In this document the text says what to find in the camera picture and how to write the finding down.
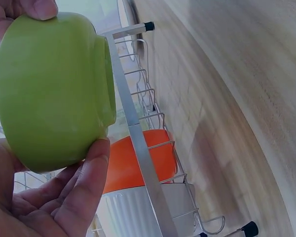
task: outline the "metal wire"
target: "metal wire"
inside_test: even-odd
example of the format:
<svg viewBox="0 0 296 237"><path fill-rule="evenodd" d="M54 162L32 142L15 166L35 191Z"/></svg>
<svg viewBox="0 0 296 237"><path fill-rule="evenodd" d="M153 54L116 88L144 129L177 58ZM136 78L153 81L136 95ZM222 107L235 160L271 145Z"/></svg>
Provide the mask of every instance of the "metal wire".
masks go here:
<svg viewBox="0 0 296 237"><path fill-rule="evenodd" d="M170 139L171 138L171 135L170 135L170 133L169 133L169 131L167 129L167 126L165 124L165 114L160 111L160 108L159 108L159 106L158 106L158 104L157 104L157 102L155 100L155 91L154 91L154 89L152 89L152 87L151 87L151 85L149 83L148 44L143 39L140 39L140 41L144 42L144 44L146 46L145 52L147 52L147 70L143 69L142 66L140 65L140 57L139 57L139 54L138 53L134 53L136 62L138 64L138 67L140 68L139 70L136 70L135 72L140 72L140 78L139 78L139 80L137 82L137 92L133 93L133 95L135 95L135 94L138 95L138 98L139 98L139 101L140 101L140 105L143 107L144 116L142 118L140 118L140 119L146 119L147 122L148 122L148 124L150 124L152 122L151 121L151 118L154 117L154 116L157 116L158 119L159 119L159 127L161 127L161 120L162 120L162 129L164 129L164 130L167 131L167 135L168 135L168 138L170 140L169 142L166 142L166 143L162 143L162 144L158 144L158 145L149 147L149 149L153 149L153 148L156 148L156 147L159 147L159 146L163 146L163 145L166 145L166 144L170 144L170 143L173 144L173 153L174 153L174 156L176 158L177 166L179 168L179 173L180 174L177 175L177 176L175 176L172 179L164 180L161 183L166 183L166 182L172 181L172 180L174 180L176 178L183 177L183 183L185 184L186 190L187 190L187 192L188 192L188 194L190 196L190 199L191 199L191 202L192 202L192 205L193 205L193 210L188 211L188 212L183 213L183 214L180 214L178 216L175 216L174 218L194 212L194 218L195 218L196 222L199 224L199 226L201 227L202 231L205 234L207 234L207 235L217 235L224 228L224 225L225 225L225 217L224 216L219 216L219 217L215 217L213 219L207 220L207 221L202 221L202 219L201 219L201 216L200 216L200 214L198 212L198 207L196 206L196 202L195 202L194 196L193 196L192 191L190 189L189 183L187 182L187 174L184 172L183 166L182 166L181 161L179 159L179 156L178 156L178 154L176 152L176 149L175 149L175 146L174 146L174 141L172 141L172 139ZM139 83L141 82L141 79L142 78L144 79L144 84L145 85L144 85L144 89L141 90L140 89L140 86L139 86ZM148 110L147 109L147 106L145 105L144 97L146 96L146 93L149 94L149 102L151 104L151 109L150 110ZM153 111L153 108L155 108L155 114L152 115L151 112ZM218 220L218 219L221 219L222 220L222 224L221 224L221 227L217 231L210 232L210 231L208 231L208 230L205 229L204 223L208 223L208 222L215 221L215 220Z"/></svg>

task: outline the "wooden countertop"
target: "wooden countertop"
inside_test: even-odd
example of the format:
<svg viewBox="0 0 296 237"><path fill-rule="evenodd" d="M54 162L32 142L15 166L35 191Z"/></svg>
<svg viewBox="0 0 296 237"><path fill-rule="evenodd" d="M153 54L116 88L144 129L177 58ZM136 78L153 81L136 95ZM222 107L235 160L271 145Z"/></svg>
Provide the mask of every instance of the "wooden countertop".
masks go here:
<svg viewBox="0 0 296 237"><path fill-rule="evenodd" d="M134 0L205 218L296 236L296 0Z"/></svg>

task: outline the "ribbed white bowl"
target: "ribbed white bowl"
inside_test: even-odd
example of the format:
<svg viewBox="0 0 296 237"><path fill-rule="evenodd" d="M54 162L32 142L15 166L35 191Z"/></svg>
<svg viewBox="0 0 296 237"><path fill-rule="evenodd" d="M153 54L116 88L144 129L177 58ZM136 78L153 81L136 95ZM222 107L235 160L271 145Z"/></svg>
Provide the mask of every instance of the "ribbed white bowl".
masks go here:
<svg viewBox="0 0 296 237"><path fill-rule="evenodd" d="M162 184L161 187L172 217L193 210L184 184ZM145 187L104 194L97 213L107 237L161 236ZM193 213L174 219L180 237L193 236L194 223Z"/></svg>

